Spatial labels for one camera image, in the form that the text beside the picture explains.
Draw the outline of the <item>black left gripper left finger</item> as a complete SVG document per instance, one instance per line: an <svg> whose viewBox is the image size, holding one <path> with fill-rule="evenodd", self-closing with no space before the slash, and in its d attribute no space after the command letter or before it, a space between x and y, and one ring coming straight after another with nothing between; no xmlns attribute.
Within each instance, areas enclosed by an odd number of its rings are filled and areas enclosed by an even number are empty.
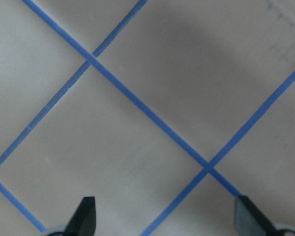
<svg viewBox="0 0 295 236"><path fill-rule="evenodd" d="M95 197L83 197L64 229L64 236L93 236L96 230Z"/></svg>

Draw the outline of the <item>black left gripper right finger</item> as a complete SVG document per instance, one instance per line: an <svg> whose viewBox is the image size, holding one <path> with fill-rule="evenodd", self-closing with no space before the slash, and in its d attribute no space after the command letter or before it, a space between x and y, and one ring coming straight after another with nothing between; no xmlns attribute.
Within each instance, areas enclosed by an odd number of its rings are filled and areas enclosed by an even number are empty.
<svg viewBox="0 0 295 236"><path fill-rule="evenodd" d="M234 226L239 236L295 236L295 228L272 223L244 195L235 197Z"/></svg>

